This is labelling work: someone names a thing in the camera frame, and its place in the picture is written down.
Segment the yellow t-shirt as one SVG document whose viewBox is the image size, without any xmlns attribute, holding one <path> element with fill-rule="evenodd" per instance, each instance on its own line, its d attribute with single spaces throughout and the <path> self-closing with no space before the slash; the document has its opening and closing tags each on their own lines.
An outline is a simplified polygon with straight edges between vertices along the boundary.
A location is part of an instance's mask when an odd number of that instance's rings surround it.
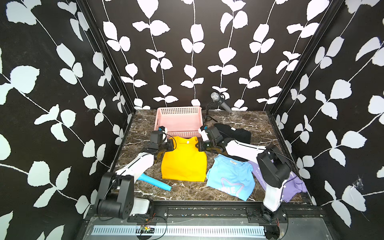
<svg viewBox="0 0 384 240">
<path fill-rule="evenodd" d="M 207 155 L 196 148 L 197 137 L 170 138 L 175 149 L 164 154 L 161 172 L 167 180 L 204 182 L 207 173 Z"/>
</svg>

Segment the pink perforated plastic basket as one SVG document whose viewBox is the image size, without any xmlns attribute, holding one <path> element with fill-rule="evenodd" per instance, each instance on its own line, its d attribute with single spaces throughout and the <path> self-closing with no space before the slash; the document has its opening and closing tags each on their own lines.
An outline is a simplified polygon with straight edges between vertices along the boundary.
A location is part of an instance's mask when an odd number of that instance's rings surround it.
<svg viewBox="0 0 384 240">
<path fill-rule="evenodd" d="M 165 127 L 168 134 L 185 139 L 200 138 L 199 129 L 203 126 L 201 107 L 158 108 L 154 130 Z"/>
</svg>

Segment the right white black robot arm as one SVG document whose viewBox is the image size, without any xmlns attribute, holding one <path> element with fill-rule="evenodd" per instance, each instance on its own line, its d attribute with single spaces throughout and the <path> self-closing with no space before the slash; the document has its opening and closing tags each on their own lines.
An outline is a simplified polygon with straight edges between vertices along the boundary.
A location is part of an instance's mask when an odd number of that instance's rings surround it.
<svg viewBox="0 0 384 240">
<path fill-rule="evenodd" d="M 271 213 L 276 212 L 282 202 L 283 187 L 288 182 L 292 167 L 290 159 L 284 156 L 277 146 L 256 146 L 224 138 L 216 127 L 201 127 L 201 139 L 196 144 L 200 152 L 216 152 L 228 157 L 238 157 L 259 165 L 266 182 L 263 205 Z"/>
</svg>

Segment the black t-shirt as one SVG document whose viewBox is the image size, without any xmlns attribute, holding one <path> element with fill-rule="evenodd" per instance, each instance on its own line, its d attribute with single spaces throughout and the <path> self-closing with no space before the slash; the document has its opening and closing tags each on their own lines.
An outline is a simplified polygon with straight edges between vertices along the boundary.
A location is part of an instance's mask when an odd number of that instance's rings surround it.
<svg viewBox="0 0 384 240">
<path fill-rule="evenodd" d="M 251 132 L 245 130 L 245 129 L 235 129 L 229 125 L 224 125 L 220 123 L 216 123 L 213 125 L 211 128 L 217 128 L 219 134 L 225 139 L 225 138 L 231 138 L 235 139 L 238 142 L 242 142 L 245 144 L 250 144 L 251 143 Z M 208 150 L 208 152 L 215 153 L 215 154 L 221 154 L 217 152 L 216 150 Z M 229 155 L 227 152 L 224 153 L 224 156 L 232 158 L 236 161 L 239 162 L 247 162 L 248 160 L 234 156 L 234 155 Z"/>
</svg>

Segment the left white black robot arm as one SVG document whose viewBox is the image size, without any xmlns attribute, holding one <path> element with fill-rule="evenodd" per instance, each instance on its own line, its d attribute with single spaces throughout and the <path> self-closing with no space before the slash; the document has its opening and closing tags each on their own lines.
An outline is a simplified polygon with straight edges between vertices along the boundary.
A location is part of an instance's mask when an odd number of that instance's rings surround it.
<svg viewBox="0 0 384 240">
<path fill-rule="evenodd" d="M 160 155 L 176 149 L 167 137 L 167 128 L 163 126 L 152 131 L 149 142 L 134 160 L 116 172 L 103 175 L 94 204 L 98 216 L 125 220 L 148 213 L 150 201 L 134 197 L 135 182 Z"/>
</svg>

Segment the light blue t-shirt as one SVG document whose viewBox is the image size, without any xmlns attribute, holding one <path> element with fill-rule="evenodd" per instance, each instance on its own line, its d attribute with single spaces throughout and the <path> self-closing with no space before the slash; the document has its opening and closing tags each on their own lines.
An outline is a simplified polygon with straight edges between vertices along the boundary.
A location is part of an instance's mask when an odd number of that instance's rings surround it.
<svg viewBox="0 0 384 240">
<path fill-rule="evenodd" d="M 207 172 L 207 186 L 246 201 L 255 188 L 253 166 L 218 155 Z"/>
</svg>

